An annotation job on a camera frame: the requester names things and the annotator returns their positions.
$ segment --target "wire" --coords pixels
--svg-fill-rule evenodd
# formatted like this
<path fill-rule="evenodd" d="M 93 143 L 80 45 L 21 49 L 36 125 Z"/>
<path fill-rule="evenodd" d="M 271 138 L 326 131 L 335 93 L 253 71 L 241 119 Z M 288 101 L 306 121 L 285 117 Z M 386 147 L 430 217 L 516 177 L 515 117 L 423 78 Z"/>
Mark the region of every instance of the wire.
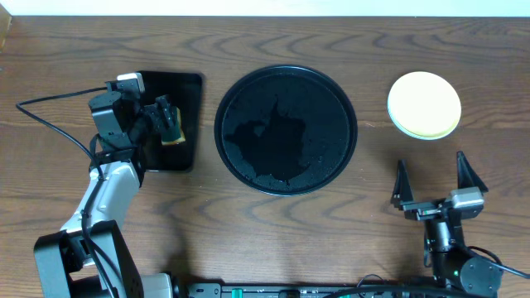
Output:
<path fill-rule="evenodd" d="M 340 298 L 347 295 L 355 295 L 360 293 L 379 293 L 379 292 L 406 292 L 406 293 L 415 293 L 430 295 L 435 297 L 451 297 L 451 298 L 484 298 L 483 296 L 477 296 L 472 294 L 467 294 L 463 291 L 449 291 L 444 289 L 437 289 L 431 287 L 422 287 L 422 286 L 370 286 L 370 287 L 355 287 L 348 290 L 338 291 L 333 294 L 329 294 L 322 298 Z"/>
<path fill-rule="evenodd" d="M 387 283 L 382 277 L 380 277 L 380 276 L 377 275 L 377 274 L 368 274 L 368 275 L 365 275 L 363 278 L 361 278 L 361 280 L 360 280 L 359 283 L 357 284 L 357 287 L 361 287 L 361 286 L 363 285 L 364 280 L 365 280 L 366 278 L 368 278 L 368 277 L 377 277 L 378 279 L 380 279 L 381 281 L 383 281 L 384 284 Z M 358 296 L 359 298 L 363 298 L 363 297 L 364 297 L 364 295 L 361 295 L 360 293 L 357 294 L 357 296 Z"/>
<path fill-rule="evenodd" d="M 74 97 L 74 96 L 87 94 L 87 93 L 92 93 L 92 92 L 96 92 L 96 91 L 103 91 L 103 90 L 106 90 L 106 89 L 107 89 L 106 87 L 100 87 L 100 88 L 93 88 L 93 89 L 88 89 L 88 90 L 84 90 L 84 91 L 79 91 L 79 92 L 73 92 L 73 93 L 70 93 L 70 94 L 61 94 L 61 95 L 44 97 L 44 98 L 40 98 L 40 99 L 27 100 L 27 101 L 24 101 L 24 102 L 21 102 L 21 103 L 17 103 L 17 109 L 19 111 L 25 113 L 30 118 L 36 120 L 37 122 L 44 124 L 45 126 L 51 128 L 55 132 L 58 132 L 63 137 L 66 137 L 67 139 L 71 140 L 75 145 L 77 145 L 79 148 L 81 148 L 81 150 L 90 158 L 90 160 L 92 161 L 93 165 L 96 167 L 96 169 L 98 171 L 99 179 L 98 179 L 98 182 L 97 182 L 96 186 L 92 190 L 92 193 L 90 194 L 89 199 L 87 200 L 87 204 L 84 206 L 83 210 L 81 210 L 81 230 L 82 230 L 82 234 L 83 234 L 83 238 L 85 240 L 86 246 L 87 246 L 87 248 L 89 250 L 90 256 L 92 256 L 92 259 L 94 260 L 94 264 L 98 268 L 99 274 L 101 274 L 101 277 L 102 277 L 102 279 L 104 281 L 104 284 L 106 285 L 106 287 L 108 289 L 108 293 L 110 294 L 111 298 L 115 298 L 115 294 L 114 294 L 112 283 L 110 282 L 110 279 L 108 278 L 107 272 L 104 270 L 103 264 L 101 263 L 101 261 L 98 258 L 96 250 L 101 255 L 101 257 L 103 259 L 105 259 L 105 261 L 116 272 L 116 275 L 118 276 L 118 278 L 121 279 L 121 276 L 120 276 L 120 274 L 118 274 L 118 270 L 116 269 L 114 264 L 111 262 L 111 260 L 108 257 L 108 255 L 104 253 L 104 251 L 92 240 L 92 238 L 90 238 L 90 233 L 88 231 L 88 218 L 89 218 L 90 215 L 89 215 L 89 213 L 86 210 L 90 210 L 90 208 L 91 208 L 91 206 L 92 206 L 92 204 L 93 204 L 93 202 L 95 200 L 96 194 L 98 193 L 98 189 L 103 184 L 103 181 L 104 181 L 104 173 L 101 170 L 101 165 L 96 161 L 95 155 L 92 154 L 81 142 L 79 142 L 77 139 L 72 137 L 68 132 L 65 132 L 64 130 L 58 128 L 57 126 L 55 126 L 55 125 L 53 125 L 53 124 L 51 124 L 49 122 L 47 122 L 46 120 L 37 117 L 35 114 L 30 113 L 29 111 L 27 111 L 26 109 L 24 109 L 22 107 L 23 105 L 26 105 L 26 104 L 39 103 L 39 102 L 43 102 L 43 101 L 47 101 L 47 100 L 53 100 L 53 99 L 66 99 L 66 98 L 69 98 L 69 97 Z"/>
<path fill-rule="evenodd" d="M 474 252 L 473 250 L 478 250 L 479 252 L 483 252 L 483 253 L 487 254 L 488 256 L 492 257 L 492 258 L 494 259 L 494 261 L 488 259 L 487 257 L 484 257 L 484 256 L 479 255 L 478 253 Z M 468 247 L 468 248 L 467 248 L 467 252 L 468 252 L 469 254 L 471 254 L 473 257 L 481 257 L 481 258 L 484 259 L 486 262 L 488 262 L 488 263 L 491 264 L 492 266 L 497 267 L 497 268 L 500 269 L 500 270 L 503 270 L 503 271 L 506 271 L 506 272 L 512 273 L 512 274 L 514 274 L 514 275 L 516 275 L 516 276 L 520 276 L 520 277 L 522 277 L 522 278 L 530 279 L 530 274 L 503 265 L 503 263 L 500 261 L 500 259 L 499 259 L 494 253 L 492 253 L 491 251 L 489 251 L 489 250 L 487 250 L 487 249 L 484 249 L 484 248 L 477 248 L 477 247 Z"/>
<path fill-rule="evenodd" d="M 84 90 L 84 91 L 79 91 L 79 92 L 74 92 L 74 93 L 71 93 L 71 94 L 62 94 L 62 95 L 55 95 L 55 96 L 49 96 L 49 97 L 44 97 L 44 98 L 41 98 L 41 99 L 32 99 L 32 100 L 27 100 L 25 102 L 21 102 L 21 103 L 17 103 L 17 108 L 19 111 L 25 113 L 27 116 L 29 116 L 30 118 L 36 120 L 37 122 L 39 123 L 42 123 L 44 124 L 45 126 L 53 129 L 54 131 L 58 132 L 60 135 L 62 135 L 63 137 L 66 137 L 67 139 L 71 140 L 75 145 L 77 145 L 79 148 L 81 148 L 81 150 L 83 150 L 83 152 L 88 156 L 90 157 L 90 160 L 92 160 L 92 162 L 94 163 L 94 166 L 96 166 L 96 168 L 98 169 L 98 174 L 99 174 L 99 179 L 103 179 L 104 178 L 104 175 L 103 175 L 103 172 L 101 171 L 101 166 L 99 166 L 99 164 L 96 162 L 95 160 L 95 156 L 93 156 L 92 154 L 90 154 L 90 151 L 81 143 L 79 142 L 78 140 L 76 140 L 74 137 L 72 137 L 69 133 L 65 132 L 64 130 L 58 128 L 57 126 L 47 122 L 46 120 L 42 119 L 42 118 L 39 118 L 37 117 L 36 115 L 28 112 L 26 109 L 24 109 L 22 106 L 23 105 L 26 105 L 26 104 L 31 104 L 31 103 L 39 103 L 39 102 L 43 102 L 43 101 L 46 101 L 46 100 L 52 100 L 52 99 L 66 99 L 66 98 L 69 98 L 69 97 L 74 97 L 74 96 L 78 96 L 78 95 L 82 95 L 82 94 L 87 94 L 87 93 L 92 93 L 92 92 L 96 92 L 96 91 L 102 91 L 102 90 L 106 90 L 107 88 L 106 87 L 101 87 L 101 88 L 94 88 L 94 89 L 88 89 L 88 90 Z"/>

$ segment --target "tabletop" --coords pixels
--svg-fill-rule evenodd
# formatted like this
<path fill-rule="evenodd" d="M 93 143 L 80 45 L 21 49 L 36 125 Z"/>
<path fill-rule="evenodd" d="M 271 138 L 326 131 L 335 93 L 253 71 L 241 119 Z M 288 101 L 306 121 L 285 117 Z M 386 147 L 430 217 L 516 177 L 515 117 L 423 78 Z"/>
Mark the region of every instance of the tabletop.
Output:
<path fill-rule="evenodd" d="M 398 159 L 417 199 L 456 188 L 462 150 L 489 187 L 466 243 L 530 271 L 530 19 L 425 17 L 15 17 L 0 54 L 0 296 L 41 296 L 38 237 L 72 215 L 89 182 L 75 145 L 15 103 L 104 85 L 136 70 L 205 77 L 193 171 L 146 173 L 123 226 L 141 274 L 245 283 L 355 283 L 431 274 L 423 226 L 390 205 Z M 267 65 L 329 75 L 353 104 L 359 138 L 345 170 L 307 195 L 250 189 L 221 161 L 214 116 L 226 91 Z M 392 83 L 424 70 L 460 96 L 458 128 L 437 141 L 398 131 Z M 85 144 L 89 95 L 28 107 Z M 81 275 L 94 274 L 93 268 Z M 501 297 L 530 295 L 505 274 Z"/>

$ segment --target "white background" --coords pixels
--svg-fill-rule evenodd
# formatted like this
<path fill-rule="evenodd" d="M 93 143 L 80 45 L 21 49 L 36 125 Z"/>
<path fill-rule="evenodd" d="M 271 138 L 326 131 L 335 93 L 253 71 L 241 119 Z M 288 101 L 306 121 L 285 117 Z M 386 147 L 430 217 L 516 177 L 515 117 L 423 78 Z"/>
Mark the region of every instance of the white background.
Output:
<path fill-rule="evenodd" d="M 530 0 L 0 0 L 13 15 L 530 17 Z"/>

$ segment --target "round tray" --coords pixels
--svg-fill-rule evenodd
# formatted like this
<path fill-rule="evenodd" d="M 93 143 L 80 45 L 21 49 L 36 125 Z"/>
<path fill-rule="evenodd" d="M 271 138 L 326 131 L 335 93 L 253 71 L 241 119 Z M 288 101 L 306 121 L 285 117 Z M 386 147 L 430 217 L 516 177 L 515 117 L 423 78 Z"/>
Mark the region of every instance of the round tray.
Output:
<path fill-rule="evenodd" d="M 299 195 L 330 183 L 348 164 L 357 119 L 328 76 L 294 65 L 256 70 L 224 96 L 215 143 L 243 183 L 273 195 Z"/>

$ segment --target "liquid spill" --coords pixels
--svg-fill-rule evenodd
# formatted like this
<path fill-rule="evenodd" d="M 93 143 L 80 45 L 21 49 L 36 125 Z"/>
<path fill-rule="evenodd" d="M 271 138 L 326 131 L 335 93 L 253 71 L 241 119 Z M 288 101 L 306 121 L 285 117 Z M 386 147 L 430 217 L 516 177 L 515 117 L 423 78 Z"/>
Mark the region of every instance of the liquid spill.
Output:
<path fill-rule="evenodd" d="M 300 165 L 305 130 L 306 124 L 302 120 L 280 115 L 276 101 L 268 124 L 262 121 L 240 124 L 234 134 L 227 135 L 225 139 L 239 147 L 243 159 L 256 172 L 256 177 L 272 175 L 289 186 L 290 179 L 309 167 Z"/>

